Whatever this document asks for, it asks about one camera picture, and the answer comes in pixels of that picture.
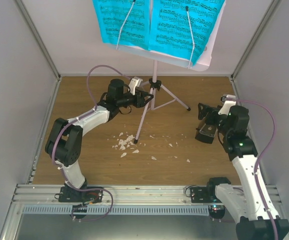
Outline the white music stand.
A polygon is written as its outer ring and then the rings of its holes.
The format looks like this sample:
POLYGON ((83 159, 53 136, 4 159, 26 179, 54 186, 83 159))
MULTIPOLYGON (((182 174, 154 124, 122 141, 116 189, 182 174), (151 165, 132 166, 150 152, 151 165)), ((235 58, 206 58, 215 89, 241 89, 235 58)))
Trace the white music stand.
POLYGON ((156 52, 156 51, 146 51, 140 47, 135 47, 135 46, 121 46, 121 47, 116 47, 116 49, 120 50, 120 51, 125 51, 128 53, 133 53, 133 54, 138 54, 139 56, 142 57, 149 57, 151 59, 153 59, 153 73, 152 73, 152 77, 145 82, 142 82, 140 84, 141 87, 145 86, 145 85, 150 85, 150 89, 149 92, 151 94, 153 94, 153 99, 146 104, 143 113, 141 115, 141 120, 137 129, 137 133, 135 135, 135 139, 133 140, 134 144, 137 144, 140 138, 140 133, 144 124, 144 120, 145 120, 145 116, 147 114, 147 112, 149 110, 157 110, 159 108, 162 108, 164 106, 167 106, 173 102, 178 102, 180 105, 182 105, 187 111, 191 111, 191 108, 185 104, 182 100, 180 100, 175 94, 173 94, 167 87, 165 87, 162 83, 157 84, 158 81, 158 63, 159 60, 162 60, 165 63, 168 64, 172 64, 172 65, 176 65, 182 68, 186 68, 188 70, 193 70, 196 72, 203 72, 206 71, 211 64, 212 61, 212 52, 214 49, 214 45, 215 45, 215 41, 216 41, 216 37, 217 37, 217 33, 219 30, 219 26, 220 26, 220 22, 225 10, 225 6, 226 6, 227 2, 225 1, 220 9, 220 12, 217 16, 217 20, 215 22, 215 26, 214 29, 210 35, 210 38, 208 40, 207 45, 205 46, 205 49, 203 51, 203 53, 201 54, 199 60, 196 62, 195 65, 192 65, 192 63, 190 63, 189 61, 185 60, 185 59, 181 59, 178 57, 174 57, 171 55, 167 55, 161 52, 156 52), (155 106, 155 100, 156 100, 156 92, 158 91, 158 89, 162 89, 164 90, 167 94, 169 94, 172 97, 171 101, 168 101, 166 103, 163 103, 159 106, 155 106))

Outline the black metronome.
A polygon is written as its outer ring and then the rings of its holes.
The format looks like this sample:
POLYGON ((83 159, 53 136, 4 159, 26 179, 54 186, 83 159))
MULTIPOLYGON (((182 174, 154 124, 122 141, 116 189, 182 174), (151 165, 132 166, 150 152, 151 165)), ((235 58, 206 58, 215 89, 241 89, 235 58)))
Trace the black metronome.
POLYGON ((205 144, 212 144, 216 131, 216 126, 202 122, 196 129, 195 139, 205 144))

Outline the cyan sheet music page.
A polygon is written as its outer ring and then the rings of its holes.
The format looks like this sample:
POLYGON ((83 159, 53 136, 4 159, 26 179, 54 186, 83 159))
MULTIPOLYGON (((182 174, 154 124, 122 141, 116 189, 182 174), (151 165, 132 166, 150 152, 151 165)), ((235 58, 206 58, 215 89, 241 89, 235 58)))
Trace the cyan sheet music page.
POLYGON ((188 62, 193 67, 210 40, 224 0, 154 0, 148 50, 188 62))
POLYGON ((94 0, 102 42, 149 49, 149 0, 94 0))

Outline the clear plastic metronome cover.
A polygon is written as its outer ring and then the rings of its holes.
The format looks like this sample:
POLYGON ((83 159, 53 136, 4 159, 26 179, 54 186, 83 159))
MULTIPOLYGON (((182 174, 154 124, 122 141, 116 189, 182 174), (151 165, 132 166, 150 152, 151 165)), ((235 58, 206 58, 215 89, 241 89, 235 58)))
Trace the clear plastic metronome cover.
POLYGON ((208 136, 208 137, 215 137, 215 134, 217 132, 217 127, 210 124, 204 124, 201 129, 199 130, 199 133, 208 136))

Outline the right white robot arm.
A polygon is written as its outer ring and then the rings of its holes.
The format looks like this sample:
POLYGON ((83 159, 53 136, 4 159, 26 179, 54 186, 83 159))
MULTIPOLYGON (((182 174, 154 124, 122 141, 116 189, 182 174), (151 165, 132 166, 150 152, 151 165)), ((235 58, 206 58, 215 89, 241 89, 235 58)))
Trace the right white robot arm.
POLYGON ((289 221, 282 219, 265 186, 260 170, 260 155, 253 140, 247 135, 249 110, 227 99, 222 106, 198 104, 196 139, 211 144, 215 136, 234 166, 244 196, 225 178, 209 180, 206 198, 224 204, 235 222, 240 240, 282 240, 289 233, 289 221))

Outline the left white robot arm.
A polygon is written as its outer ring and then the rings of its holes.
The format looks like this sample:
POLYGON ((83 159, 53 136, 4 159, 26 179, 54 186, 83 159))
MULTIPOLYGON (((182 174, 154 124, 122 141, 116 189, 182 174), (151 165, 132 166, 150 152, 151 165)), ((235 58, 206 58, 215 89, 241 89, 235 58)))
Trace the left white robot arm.
POLYGON ((71 188, 70 196, 76 202, 87 198, 87 180, 81 172, 79 157, 84 135, 94 128, 111 121, 120 108, 143 108, 154 98, 151 92, 140 89, 142 79, 134 77, 127 85, 113 79, 95 106, 70 119, 58 118, 53 123, 45 145, 45 152, 61 171, 65 185, 71 188))

